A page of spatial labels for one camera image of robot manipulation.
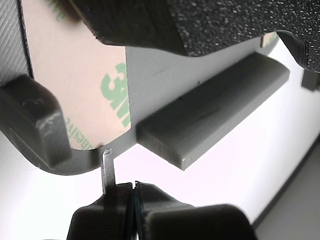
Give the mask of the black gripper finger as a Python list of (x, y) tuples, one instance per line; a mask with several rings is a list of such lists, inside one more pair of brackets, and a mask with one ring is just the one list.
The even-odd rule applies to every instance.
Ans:
[(317, 0), (74, 0), (103, 44), (202, 57), (275, 32), (298, 65), (320, 70)]
[(141, 240), (255, 240), (247, 216), (230, 204), (195, 207), (149, 183), (136, 182), (134, 207)]

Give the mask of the gripper finger with metal blade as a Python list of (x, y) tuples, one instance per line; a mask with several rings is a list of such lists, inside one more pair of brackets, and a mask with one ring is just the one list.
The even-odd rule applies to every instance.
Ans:
[(101, 162), (102, 196), (77, 209), (70, 222), (68, 240), (131, 240), (133, 234), (133, 184), (116, 184), (113, 151), (104, 150)]

